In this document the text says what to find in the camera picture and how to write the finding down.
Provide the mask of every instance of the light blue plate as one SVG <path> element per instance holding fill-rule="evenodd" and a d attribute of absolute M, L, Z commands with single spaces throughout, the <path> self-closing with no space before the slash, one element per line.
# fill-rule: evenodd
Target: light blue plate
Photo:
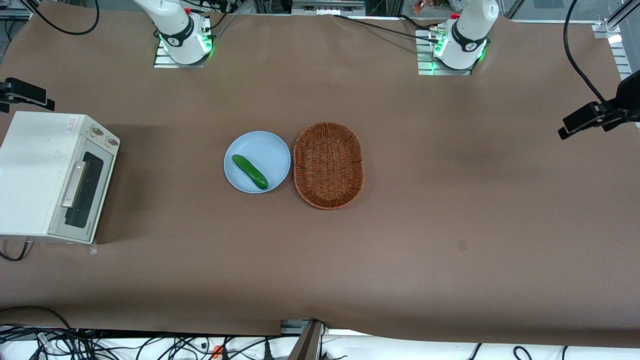
<path fill-rule="evenodd" d="M 238 154 L 251 161 L 262 172 L 269 187 L 260 189 L 231 159 Z M 264 193 L 275 189 L 284 181 L 291 167 L 291 153 L 287 144 L 276 134 L 252 131 L 231 143 L 225 154 L 225 175 L 238 190 L 246 193 Z"/>

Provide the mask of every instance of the toaster oven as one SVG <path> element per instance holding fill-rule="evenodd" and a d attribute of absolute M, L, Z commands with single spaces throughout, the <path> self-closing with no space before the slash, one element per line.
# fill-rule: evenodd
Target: toaster oven
<path fill-rule="evenodd" d="M 119 147 L 87 115 L 17 111 L 0 147 L 0 235 L 93 243 Z"/>

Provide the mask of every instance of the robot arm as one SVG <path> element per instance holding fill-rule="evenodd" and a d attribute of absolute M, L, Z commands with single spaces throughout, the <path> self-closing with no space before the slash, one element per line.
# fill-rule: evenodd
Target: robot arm
<path fill-rule="evenodd" d="M 191 13 L 179 0 L 133 0 L 151 17 L 166 52 L 181 64 L 204 61 L 212 49 L 209 19 Z"/>
<path fill-rule="evenodd" d="M 445 33 L 440 37 L 434 55 L 452 69 L 470 68 L 482 55 L 488 43 L 486 36 L 499 12 L 495 0 L 467 0 L 459 18 L 438 26 L 444 28 Z"/>

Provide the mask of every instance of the green cucumber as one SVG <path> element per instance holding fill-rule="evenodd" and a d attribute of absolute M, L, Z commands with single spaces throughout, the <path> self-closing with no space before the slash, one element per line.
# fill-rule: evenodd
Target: green cucumber
<path fill-rule="evenodd" d="M 269 187 L 267 178 L 262 175 L 258 169 L 256 169 L 251 161 L 247 160 L 242 155 L 233 155 L 231 160 L 253 181 L 253 183 L 260 189 L 265 190 Z"/>

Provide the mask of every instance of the wicker basket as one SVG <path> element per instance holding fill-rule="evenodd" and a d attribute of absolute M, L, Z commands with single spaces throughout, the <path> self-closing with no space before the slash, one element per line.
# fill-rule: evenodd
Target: wicker basket
<path fill-rule="evenodd" d="M 306 128 L 293 147 L 293 178 L 302 199 L 319 209 L 351 204 L 364 185 L 358 137 L 334 122 Z"/>

